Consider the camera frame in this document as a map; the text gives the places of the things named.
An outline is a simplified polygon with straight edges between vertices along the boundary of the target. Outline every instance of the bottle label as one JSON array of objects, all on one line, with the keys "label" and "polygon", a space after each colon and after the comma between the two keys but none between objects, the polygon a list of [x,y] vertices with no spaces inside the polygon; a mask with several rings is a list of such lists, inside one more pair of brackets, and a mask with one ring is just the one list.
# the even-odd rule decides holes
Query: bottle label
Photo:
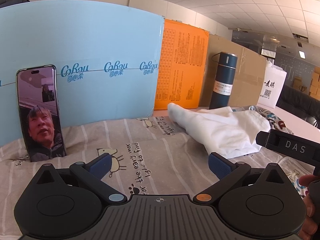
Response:
[{"label": "bottle label", "polygon": [[221,95],[226,95],[226,96],[230,96],[231,95],[231,90],[232,90],[232,85],[230,84],[225,84],[219,81],[214,81],[214,87],[213,87],[213,91],[221,94]]}]

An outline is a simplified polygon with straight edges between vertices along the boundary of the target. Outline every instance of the blue logo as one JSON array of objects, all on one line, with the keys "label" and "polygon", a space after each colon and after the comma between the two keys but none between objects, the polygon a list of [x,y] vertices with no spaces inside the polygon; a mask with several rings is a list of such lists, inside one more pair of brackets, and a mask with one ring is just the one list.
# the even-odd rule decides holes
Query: blue logo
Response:
[{"label": "blue logo", "polygon": [[79,63],[75,63],[71,68],[68,65],[65,65],[61,70],[61,76],[68,76],[68,82],[83,79],[83,73],[89,71],[89,65],[79,67]]},{"label": "blue logo", "polygon": [[152,64],[152,61],[145,63],[144,61],[140,64],[140,70],[143,71],[144,75],[153,73],[153,70],[158,68],[158,64]]},{"label": "blue logo", "polygon": [[104,71],[109,73],[110,77],[115,77],[123,74],[123,70],[128,68],[128,63],[120,64],[120,61],[117,60],[113,65],[111,62],[108,62],[104,66]]}]

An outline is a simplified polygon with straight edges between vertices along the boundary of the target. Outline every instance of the man's mouth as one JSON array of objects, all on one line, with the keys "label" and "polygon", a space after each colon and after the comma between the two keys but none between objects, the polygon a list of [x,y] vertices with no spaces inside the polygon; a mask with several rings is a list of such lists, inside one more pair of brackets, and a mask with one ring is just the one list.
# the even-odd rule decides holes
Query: man's mouth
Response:
[{"label": "man's mouth", "polygon": [[41,128],[41,129],[39,130],[38,134],[39,134],[39,133],[43,133],[43,132],[47,132],[47,131],[48,131],[47,128]]}]

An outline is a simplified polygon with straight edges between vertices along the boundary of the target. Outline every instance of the table surface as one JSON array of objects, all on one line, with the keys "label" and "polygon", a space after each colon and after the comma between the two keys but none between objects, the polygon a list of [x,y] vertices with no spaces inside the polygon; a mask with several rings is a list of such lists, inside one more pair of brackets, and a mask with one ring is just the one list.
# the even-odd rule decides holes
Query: table surface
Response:
[{"label": "table surface", "polygon": [[[320,143],[320,130],[312,126],[308,122],[300,119],[299,117],[293,114],[288,113],[287,111],[277,106],[274,109],[264,105],[260,105],[260,104],[258,104],[258,106],[273,112],[276,116],[278,116],[281,120],[284,121],[287,128],[289,128],[296,136]],[[190,110],[198,111],[200,109],[207,109],[207,107],[198,107]],[[167,116],[167,115],[168,115],[167,110],[156,110],[153,112],[153,116]]]}]

